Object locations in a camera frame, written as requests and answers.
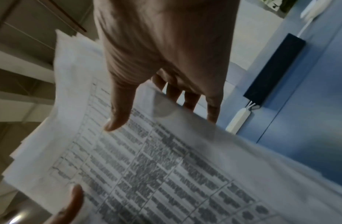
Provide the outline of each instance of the hand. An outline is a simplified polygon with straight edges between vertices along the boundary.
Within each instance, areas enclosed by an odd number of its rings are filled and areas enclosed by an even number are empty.
[[[70,224],[77,216],[84,202],[84,192],[80,185],[74,186],[71,191],[71,200],[66,208],[63,208],[55,216],[45,223],[47,224]]]
[[[112,118],[106,131],[128,121],[137,87],[152,79],[184,107],[201,95],[216,122],[223,99],[239,0],[94,0],[95,23],[111,76]]]

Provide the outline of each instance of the white beam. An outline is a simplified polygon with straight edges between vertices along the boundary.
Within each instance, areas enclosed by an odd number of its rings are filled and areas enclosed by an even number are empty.
[[[54,83],[53,67],[0,43],[0,69]]]
[[[42,122],[54,101],[0,92],[0,122]]]

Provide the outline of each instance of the white plug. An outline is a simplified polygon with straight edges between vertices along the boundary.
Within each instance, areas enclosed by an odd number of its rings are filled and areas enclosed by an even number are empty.
[[[226,127],[226,131],[236,134],[244,122],[247,120],[248,116],[251,114],[251,111],[248,108],[240,109],[234,118],[231,120],[230,124]]]

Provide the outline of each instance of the finger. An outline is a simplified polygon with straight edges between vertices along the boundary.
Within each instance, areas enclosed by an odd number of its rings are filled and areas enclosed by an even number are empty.
[[[84,192],[80,185],[75,185],[71,191],[69,205],[53,217],[49,224],[69,224],[76,217],[84,202]]]
[[[128,121],[137,87],[112,77],[111,118],[105,124],[105,131],[116,130]]]
[[[223,93],[215,96],[215,97],[206,97],[208,106],[207,106],[207,120],[216,123],[220,114],[220,106],[223,100]]]
[[[167,84],[166,96],[170,98],[173,102],[177,101],[181,93],[182,93],[182,90],[180,90],[179,88],[171,85],[170,83]]]
[[[161,91],[164,89],[166,81],[163,80],[160,75],[155,74],[151,80]]]
[[[185,92],[185,102],[183,103],[183,107],[191,111],[194,111],[194,108],[196,107],[199,101],[199,98],[200,98],[199,94]]]

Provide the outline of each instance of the stack of paper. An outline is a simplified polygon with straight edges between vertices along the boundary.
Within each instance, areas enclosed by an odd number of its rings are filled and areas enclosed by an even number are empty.
[[[101,47],[58,32],[56,102],[5,180],[51,213],[69,185],[77,221],[133,224],[342,224],[342,195],[313,172],[218,129],[144,84],[130,120],[102,130],[110,85]]]

